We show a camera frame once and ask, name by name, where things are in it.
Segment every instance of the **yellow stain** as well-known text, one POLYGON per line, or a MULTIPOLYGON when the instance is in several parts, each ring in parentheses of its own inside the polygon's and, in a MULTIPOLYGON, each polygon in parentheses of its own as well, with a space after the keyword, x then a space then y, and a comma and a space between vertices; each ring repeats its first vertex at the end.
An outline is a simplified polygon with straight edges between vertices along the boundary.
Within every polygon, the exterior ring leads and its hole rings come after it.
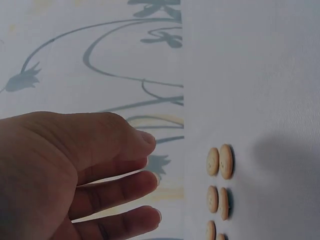
POLYGON ((76 7, 79 7, 82 3, 83 3, 84 0, 74 0, 74 5, 76 7))
POLYGON ((54 0, 33 0, 33 6, 30 9, 31 14, 41 14, 52 6, 54 0))
POLYGON ((169 115, 169 114, 151 114, 147 115, 148 117, 156 117, 158 119, 154 118, 142 118, 142 119, 134 119, 129 121, 129 123, 133 127, 138 127, 140 124, 150 123, 158 120, 164 120, 164 121, 170 121, 174 124, 184 124, 184 120, 181 117, 177 117, 175 115, 169 115))
POLYGON ((16 25, 15 24, 10 24, 9 26, 9 33, 13 33, 16 29, 16 25))
POLYGON ((163 188, 158 187, 156 191, 150 193, 142 198, 134 200, 132 202, 125 203, 120 206, 115 206, 99 213, 81 218, 81 221, 87 221, 96 218, 103 218, 107 216, 117 215, 124 212, 124 208, 136 208, 137 205, 149 205, 161 200, 182 200, 184 198, 183 187, 178 188, 163 188))

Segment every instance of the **skin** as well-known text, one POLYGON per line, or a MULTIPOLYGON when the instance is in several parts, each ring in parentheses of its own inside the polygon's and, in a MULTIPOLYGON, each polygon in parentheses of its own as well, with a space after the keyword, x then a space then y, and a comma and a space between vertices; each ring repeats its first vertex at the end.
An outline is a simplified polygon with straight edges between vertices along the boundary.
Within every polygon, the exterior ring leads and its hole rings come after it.
POLYGON ((0 239, 122 240, 156 229, 159 211, 72 223, 157 188, 144 168, 156 141, 113 113, 35 112, 0 120, 0 239))

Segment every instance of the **patterned fabric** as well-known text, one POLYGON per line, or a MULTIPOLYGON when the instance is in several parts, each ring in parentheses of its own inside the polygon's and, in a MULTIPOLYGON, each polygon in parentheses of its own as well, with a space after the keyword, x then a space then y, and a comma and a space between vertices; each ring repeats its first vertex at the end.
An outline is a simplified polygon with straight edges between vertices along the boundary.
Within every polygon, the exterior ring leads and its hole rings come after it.
POLYGON ((115 112, 156 136, 146 169, 160 176, 142 205, 162 212, 136 239, 181 240, 183 83, 180 0, 6 0, 0 9, 0 117, 115 112))

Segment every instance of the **white surface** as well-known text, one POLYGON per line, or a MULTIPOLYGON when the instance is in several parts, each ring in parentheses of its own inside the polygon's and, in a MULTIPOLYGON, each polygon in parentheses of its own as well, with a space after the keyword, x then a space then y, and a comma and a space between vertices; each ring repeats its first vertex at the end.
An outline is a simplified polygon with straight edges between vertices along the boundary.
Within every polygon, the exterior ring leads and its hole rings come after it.
POLYGON ((320 1, 185 0, 185 240, 320 239, 320 1), (231 180, 210 177, 231 144, 231 180), (209 185, 229 188, 222 222, 209 185))

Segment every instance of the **leaf pattern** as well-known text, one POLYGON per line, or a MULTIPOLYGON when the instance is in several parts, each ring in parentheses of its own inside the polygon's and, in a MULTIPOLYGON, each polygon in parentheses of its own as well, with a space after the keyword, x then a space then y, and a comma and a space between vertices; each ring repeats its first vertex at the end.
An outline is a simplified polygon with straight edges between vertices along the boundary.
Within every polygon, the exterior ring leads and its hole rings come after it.
POLYGON ((160 43, 160 42, 166 42, 171 48, 177 49, 182 47, 182 37, 179 35, 171 35, 168 32, 165 31, 158 31, 157 34, 151 34, 152 36, 158 37, 158 38, 144 38, 140 41, 145 44, 153 44, 153 43, 160 43))
POLYGON ((170 17, 181 21, 181 11, 169 6, 180 5, 180 0, 129 0, 128 5, 145 4, 143 10, 136 12, 136 18, 148 17, 160 10, 166 12, 170 17))
POLYGON ((168 155, 150 155, 148 157, 148 165, 145 167, 145 170, 156 173, 161 180, 161 175, 166 174, 163 166, 168 165, 171 162, 171 160, 166 159, 167 157, 168 155))
POLYGON ((34 84, 39 83, 36 75, 41 69, 36 70, 39 62, 26 71, 22 71, 17 75, 12 76, 5 87, 0 91, 6 90, 7 92, 15 92, 26 88, 35 88, 34 84))

